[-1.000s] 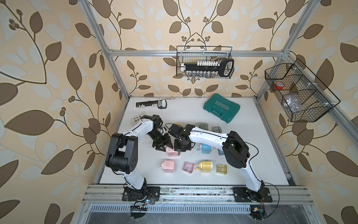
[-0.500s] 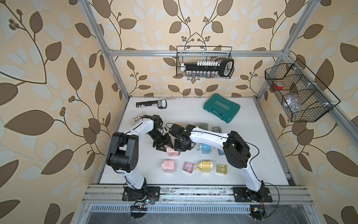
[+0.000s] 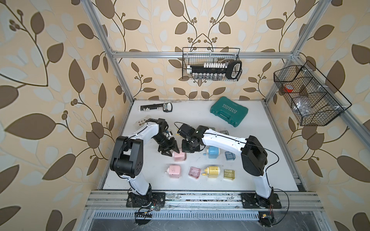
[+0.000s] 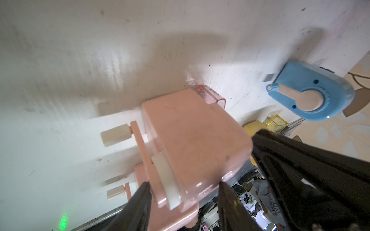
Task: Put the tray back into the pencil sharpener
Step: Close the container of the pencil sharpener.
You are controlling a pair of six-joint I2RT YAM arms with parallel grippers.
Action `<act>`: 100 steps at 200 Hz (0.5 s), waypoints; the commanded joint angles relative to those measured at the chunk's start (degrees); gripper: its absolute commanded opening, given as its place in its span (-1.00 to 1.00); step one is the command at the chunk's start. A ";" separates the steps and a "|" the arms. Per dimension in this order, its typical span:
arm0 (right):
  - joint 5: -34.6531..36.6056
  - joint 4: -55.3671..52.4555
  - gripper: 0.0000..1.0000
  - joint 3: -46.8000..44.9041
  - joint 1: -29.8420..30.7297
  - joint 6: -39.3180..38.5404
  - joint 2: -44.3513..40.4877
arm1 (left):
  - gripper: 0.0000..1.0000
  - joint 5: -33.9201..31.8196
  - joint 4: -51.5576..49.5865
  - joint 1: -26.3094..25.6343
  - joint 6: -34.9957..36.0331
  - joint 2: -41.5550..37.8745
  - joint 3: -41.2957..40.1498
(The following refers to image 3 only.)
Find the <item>pink pencil sharpener row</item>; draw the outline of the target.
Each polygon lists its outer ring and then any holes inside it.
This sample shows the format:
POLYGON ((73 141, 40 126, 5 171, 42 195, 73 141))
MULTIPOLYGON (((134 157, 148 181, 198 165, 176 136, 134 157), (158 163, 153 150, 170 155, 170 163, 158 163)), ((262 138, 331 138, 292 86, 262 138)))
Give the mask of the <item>pink pencil sharpener row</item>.
POLYGON ((181 166, 180 165, 170 165, 166 169, 165 173, 174 179, 178 179, 181 177, 181 166))
POLYGON ((187 159, 187 153, 173 151, 172 156, 175 162, 185 161, 187 159))

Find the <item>pink pencil sharpener front row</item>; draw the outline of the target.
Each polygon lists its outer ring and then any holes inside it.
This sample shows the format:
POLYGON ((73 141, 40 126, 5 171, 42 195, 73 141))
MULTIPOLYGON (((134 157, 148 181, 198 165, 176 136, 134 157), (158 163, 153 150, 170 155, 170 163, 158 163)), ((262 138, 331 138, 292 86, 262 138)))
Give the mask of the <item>pink pencil sharpener front row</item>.
POLYGON ((170 165, 166 169, 165 173, 174 179, 178 179, 181 177, 181 166, 180 165, 170 165))

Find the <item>pink clear sharpener tray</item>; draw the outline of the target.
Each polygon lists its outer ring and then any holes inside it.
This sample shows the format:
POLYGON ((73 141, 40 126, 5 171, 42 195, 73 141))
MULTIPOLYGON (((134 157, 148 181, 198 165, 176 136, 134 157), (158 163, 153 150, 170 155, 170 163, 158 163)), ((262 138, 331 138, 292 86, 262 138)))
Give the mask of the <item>pink clear sharpener tray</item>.
POLYGON ((190 167, 188 175, 194 179, 198 179, 201 174, 201 169, 197 167, 190 167))

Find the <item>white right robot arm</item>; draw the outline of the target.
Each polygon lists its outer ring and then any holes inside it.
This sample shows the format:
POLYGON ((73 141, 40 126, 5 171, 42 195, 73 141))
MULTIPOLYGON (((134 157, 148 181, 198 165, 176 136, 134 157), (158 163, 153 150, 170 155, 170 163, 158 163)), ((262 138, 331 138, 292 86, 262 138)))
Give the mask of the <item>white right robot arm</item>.
POLYGON ((199 152, 201 146, 212 146, 241 156, 243 169, 252 175, 256 195, 268 199, 273 193, 266 176, 268 154, 256 137, 232 137, 205 126, 195 129, 188 124, 182 124, 177 133, 183 138, 182 148, 186 153, 199 152))

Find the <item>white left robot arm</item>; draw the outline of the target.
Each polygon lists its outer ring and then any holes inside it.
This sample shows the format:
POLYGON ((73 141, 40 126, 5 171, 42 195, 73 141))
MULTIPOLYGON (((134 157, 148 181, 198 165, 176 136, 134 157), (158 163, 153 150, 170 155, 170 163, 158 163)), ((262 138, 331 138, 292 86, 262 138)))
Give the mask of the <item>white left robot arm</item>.
POLYGON ((144 165, 144 146, 150 140, 158 145, 158 152, 172 157, 179 153, 177 141, 168 131, 169 125, 165 119, 148 119, 138 131, 128 136, 119 136, 114 144, 109 168, 121 179, 127 180, 134 194, 147 196, 151 190, 150 184, 141 173, 144 165))

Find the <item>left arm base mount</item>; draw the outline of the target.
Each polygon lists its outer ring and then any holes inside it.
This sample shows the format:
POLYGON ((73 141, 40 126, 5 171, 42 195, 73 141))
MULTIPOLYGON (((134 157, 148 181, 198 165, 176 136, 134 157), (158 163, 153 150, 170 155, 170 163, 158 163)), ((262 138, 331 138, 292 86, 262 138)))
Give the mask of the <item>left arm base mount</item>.
POLYGON ((149 190, 146 195, 128 193, 126 202, 127 208, 163 208, 166 201, 165 192, 152 192, 149 190))

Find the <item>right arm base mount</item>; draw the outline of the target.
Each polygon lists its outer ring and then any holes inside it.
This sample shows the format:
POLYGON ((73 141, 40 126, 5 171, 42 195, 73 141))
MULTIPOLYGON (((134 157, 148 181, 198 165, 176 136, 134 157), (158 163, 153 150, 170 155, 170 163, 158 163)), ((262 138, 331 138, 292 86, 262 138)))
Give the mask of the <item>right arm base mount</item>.
POLYGON ((244 209, 281 209, 279 197, 272 191, 269 198, 264 198, 257 193, 241 193, 241 201, 244 209))

